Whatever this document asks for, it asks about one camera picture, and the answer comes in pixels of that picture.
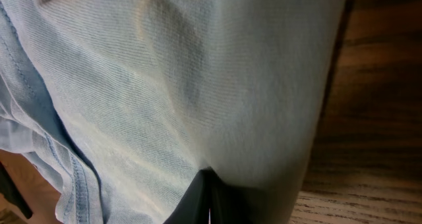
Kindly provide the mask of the light blue printed t-shirt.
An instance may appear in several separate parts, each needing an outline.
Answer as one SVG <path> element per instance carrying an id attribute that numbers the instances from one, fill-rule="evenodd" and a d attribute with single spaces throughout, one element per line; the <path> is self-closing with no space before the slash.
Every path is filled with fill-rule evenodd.
<path id="1" fill-rule="evenodd" d="M 1 148 L 63 223 L 163 223 L 195 175 L 287 223 L 346 0 L 1 0 Z"/>

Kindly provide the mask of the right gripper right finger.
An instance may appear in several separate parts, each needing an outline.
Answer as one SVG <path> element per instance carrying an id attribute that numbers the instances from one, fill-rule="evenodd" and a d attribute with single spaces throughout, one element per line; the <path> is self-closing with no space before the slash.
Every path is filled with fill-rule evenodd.
<path id="1" fill-rule="evenodd" d="M 164 223 L 287 223 L 296 197 L 296 190 L 262 190 L 230 185 L 213 169 L 202 169 Z"/>

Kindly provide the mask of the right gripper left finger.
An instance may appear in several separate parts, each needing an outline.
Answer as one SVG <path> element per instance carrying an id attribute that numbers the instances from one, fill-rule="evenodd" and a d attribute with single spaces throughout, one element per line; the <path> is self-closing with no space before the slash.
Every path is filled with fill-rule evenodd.
<path id="1" fill-rule="evenodd" d="M 8 202 L 19 208 L 26 219 L 32 217 L 32 210 L 19 192 L 3 164 L 1 164 L 1 193 Z"/>

